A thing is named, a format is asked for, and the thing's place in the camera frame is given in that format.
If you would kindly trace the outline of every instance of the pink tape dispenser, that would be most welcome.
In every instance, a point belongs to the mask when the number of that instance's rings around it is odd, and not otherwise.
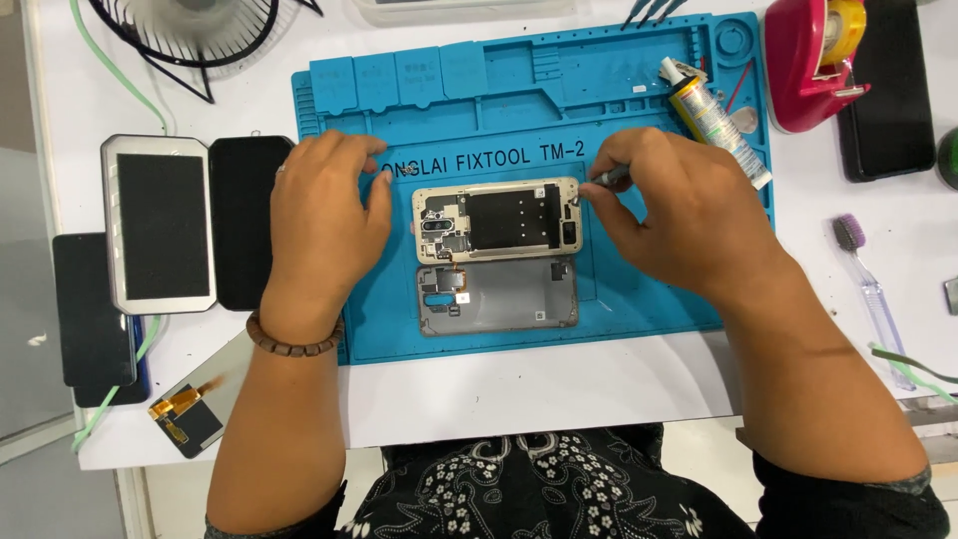
[[[865,33],[861,0],[776,0],[762,26],[768,111],[785,133],[814,128],[868,91],[847,86]]]

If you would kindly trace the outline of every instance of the glue tube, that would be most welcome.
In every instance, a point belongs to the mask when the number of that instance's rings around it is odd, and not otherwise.
[[[741,138],[741,133],[732,123],[725,110],[716,101],[712,92],[699,77],[686,77],[675,69],[671,59],[662,60],[669,82],[672,84],[671,103],[685,125],[692,130],[698,142],[725,148],[735,160],[756,190],[762,189],[772,179],[762,160],[752,147]]]

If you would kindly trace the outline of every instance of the black phone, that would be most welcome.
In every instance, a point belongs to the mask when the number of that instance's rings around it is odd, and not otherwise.
[[[133,327],[133,349],[139,350],[143,344],[143,322],[138,316],[130,317]],[[73,388],[73,402],[80,408],[95,408],[103,403],[106,394],[113,386],[78,386]],[[144,356],[136,364],[136,382],[129,386],[120,387],[113,395],[110,405],[140,404],[147,401],[152,389],[149,386],[149,369],[147,357]]]
[[[106,235],[53,239],[63,383],[69,387],[136,382],[132,316],[113,305]]]
[[[217,300],[230,311],[260,307],[273,267],[269,197],[292,148],[284,136],[220,138],[210,146]]]
[[[926,171],[935,164],[935,134],[918,6],[866,0],[865,10],[851,78],[872,87],[838,113],[845,172],[851,181],[873,181]]]

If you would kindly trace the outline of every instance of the right hand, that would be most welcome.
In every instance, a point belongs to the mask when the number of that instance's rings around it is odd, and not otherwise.
[[[721,307],[801,271],[726,150],[658,129],[626,129],[605,139],[588,177],[620,163],[649,212],[641,223],[614,189],[584,183],[579,190],[619,253],[643,273]]]

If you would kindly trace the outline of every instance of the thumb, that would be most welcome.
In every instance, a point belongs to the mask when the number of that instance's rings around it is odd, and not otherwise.
[[[643,226],[608,189],[594,183],[579,186],[579,195],[592,204],[605,233],[619,249],[623,258],[637,255],[641,249]]]
[[[393,192],[390,189],[393,173],[382,171],[373,179],[366,199],[366,226],[375,238],[386,244],[393,217]]]

